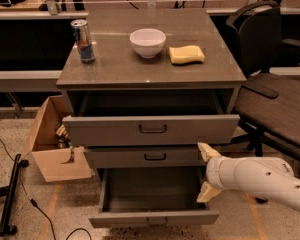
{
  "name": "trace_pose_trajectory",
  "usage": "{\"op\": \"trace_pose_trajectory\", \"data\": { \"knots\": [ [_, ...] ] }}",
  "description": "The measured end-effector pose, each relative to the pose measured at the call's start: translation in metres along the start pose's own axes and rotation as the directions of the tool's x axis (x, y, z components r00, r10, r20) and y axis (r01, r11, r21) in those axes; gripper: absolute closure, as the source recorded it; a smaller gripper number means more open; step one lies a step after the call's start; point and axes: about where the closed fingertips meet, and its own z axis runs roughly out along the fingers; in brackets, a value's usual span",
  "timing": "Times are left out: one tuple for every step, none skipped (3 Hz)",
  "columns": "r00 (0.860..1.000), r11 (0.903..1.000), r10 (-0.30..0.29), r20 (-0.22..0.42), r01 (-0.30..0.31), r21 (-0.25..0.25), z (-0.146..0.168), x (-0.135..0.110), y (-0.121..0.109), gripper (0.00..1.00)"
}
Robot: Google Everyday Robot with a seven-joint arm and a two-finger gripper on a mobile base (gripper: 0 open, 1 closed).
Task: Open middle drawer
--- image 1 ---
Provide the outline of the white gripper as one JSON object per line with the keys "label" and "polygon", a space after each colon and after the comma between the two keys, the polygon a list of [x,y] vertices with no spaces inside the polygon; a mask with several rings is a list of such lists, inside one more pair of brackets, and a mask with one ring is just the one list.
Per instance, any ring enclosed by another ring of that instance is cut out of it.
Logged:
{"label": "white gripper", "polygon": [[207,163],[205,181],[197,196],[198,203],[207,203],[221,193],[221,190],[236,189],[235,168],[238,160],[220,156],[220,153],[207,143],[197,143],[203,160]]}

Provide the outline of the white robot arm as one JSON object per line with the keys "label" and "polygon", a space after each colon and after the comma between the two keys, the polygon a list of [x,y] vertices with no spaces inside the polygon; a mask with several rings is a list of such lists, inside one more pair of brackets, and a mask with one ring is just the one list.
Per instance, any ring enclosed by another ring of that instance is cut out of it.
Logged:
{"label": "white robot arm", "polygon": [[278,202],[300,212],[300,179],[278,157],[229,158],[206,143],[198,143],[206,165],[198,203],[209,202],[223,190],[239,190],[254,197]]}

